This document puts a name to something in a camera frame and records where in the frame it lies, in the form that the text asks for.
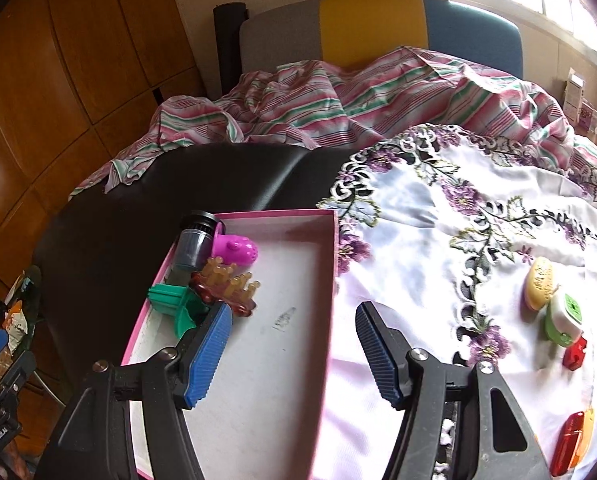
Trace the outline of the orange plastic toy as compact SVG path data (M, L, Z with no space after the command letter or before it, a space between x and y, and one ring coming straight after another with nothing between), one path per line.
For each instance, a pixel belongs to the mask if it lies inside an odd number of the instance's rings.
M577 443L576 452L573 457L573 466L577 467L583 460L589 450L589 446L592 440L594 426L594 409L587 408L585 416L583 416L583 426L580 430L580 437Z

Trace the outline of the green white plastic toy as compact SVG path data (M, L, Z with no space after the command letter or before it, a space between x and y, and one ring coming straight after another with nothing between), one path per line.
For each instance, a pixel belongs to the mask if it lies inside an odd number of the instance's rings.
M550 299L545 314L545 332L550 340L568 348L583 333L583 314L578 302L559 289Z

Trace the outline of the brown comb-like hair clip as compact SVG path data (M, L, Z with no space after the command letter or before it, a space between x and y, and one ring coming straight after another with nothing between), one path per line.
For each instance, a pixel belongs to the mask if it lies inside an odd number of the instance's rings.
M191 274L189 285L204 304L224 302L240 318L253 313L260 287L250 271L239 273L235 263L225 264L221 257L208 258L201 271Z

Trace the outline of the white carton on sill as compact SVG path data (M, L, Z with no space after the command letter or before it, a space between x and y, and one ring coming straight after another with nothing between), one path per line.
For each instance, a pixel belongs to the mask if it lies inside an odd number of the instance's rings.
M576 127L579 122L585 85L585 78L570 68L565 82L562 108L564 115L573 127Z

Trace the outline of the black rolled mat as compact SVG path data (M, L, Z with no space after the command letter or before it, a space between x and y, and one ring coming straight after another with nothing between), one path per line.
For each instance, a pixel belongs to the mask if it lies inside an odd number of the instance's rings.
M222 3L213 8L220 88L223 94L236 86L243 73L240 31L248 20L244 2Z

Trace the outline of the pink shallow cardboard box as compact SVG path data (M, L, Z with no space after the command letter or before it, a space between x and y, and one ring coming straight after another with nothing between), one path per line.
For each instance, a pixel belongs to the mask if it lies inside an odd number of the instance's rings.
M308 479L322 414L336 274L333 212L221 214L259 249L256 308L235 318L207 395L184 414L207 479Z

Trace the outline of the striped pink green bedsheet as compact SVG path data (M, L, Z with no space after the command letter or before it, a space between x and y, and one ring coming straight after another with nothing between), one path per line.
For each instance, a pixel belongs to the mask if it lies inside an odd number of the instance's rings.
M597 200L597 148L579 140L559 103L502 70L399 47L362 70L319 60L254 70L216 101L173 96L148 132L75 188L131 185L177 148L273 143L360 150L421 124L455 125L523 165L565 174Z

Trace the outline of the yellow oval plastic toy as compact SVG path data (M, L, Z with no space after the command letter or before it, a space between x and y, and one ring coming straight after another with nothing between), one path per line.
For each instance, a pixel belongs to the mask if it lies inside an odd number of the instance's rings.
M552 262L538 257L531 265L524 282L524 302L533 311L540 311L551 300L557 286L554 284Z

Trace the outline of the green plastic spool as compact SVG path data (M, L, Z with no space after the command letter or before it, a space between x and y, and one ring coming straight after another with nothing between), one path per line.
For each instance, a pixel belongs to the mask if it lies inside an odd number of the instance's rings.
M153 285L148 291L148 300L157 312L174 319L174 331L178 339L188 330L198 328L210 310L188 286L165 283Z

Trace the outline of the wooden wardrobe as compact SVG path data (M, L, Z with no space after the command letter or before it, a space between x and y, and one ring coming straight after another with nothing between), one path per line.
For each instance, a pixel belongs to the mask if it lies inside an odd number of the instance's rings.
M204 84L176 0L9 0L0 12L0 280L157 104Z

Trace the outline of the magenta plastic toy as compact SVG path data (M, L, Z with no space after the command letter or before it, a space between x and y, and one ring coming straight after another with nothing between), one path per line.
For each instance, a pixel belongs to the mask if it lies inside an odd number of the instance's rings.
M217 234L213 241L212 256L220 257L223 264L246 268L258 259L258 247L246 236Z

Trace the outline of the white embroidered floral tablecloth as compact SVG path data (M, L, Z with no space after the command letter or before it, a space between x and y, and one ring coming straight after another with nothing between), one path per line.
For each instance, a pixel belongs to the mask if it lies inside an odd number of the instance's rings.
M496 364L547 455L568 416L593 408L571 478L597 478L597 200L474 133L420 125L351 154L319 206L338 218L342 306L374 301L442 361ZM583 314L575 372L545 332L548 305L524 302L538 257Z

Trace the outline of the grey yellow blue headboard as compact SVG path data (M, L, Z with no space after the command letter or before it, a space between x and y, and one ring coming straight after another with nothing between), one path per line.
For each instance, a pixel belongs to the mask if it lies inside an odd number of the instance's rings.
M306 0L246 20L245 73L322 60L359 70L398 47L445 53L524 76L522 38L497 14L449 0Z

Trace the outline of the red puzzle piece block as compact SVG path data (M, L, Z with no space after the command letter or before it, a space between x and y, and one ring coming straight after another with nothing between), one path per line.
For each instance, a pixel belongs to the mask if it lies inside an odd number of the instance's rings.
M571 346L569 346L563 355L563 367L575 372L583 366L587 352L587 340L580 336Z

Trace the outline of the red glossy capsule case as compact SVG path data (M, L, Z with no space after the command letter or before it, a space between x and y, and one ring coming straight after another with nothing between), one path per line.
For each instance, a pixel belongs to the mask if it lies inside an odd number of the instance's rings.
M571 470L571 461L575 456L580 438L583 436L584 424L584 412L571 414L564 422L550 464L552 477L563 476Z

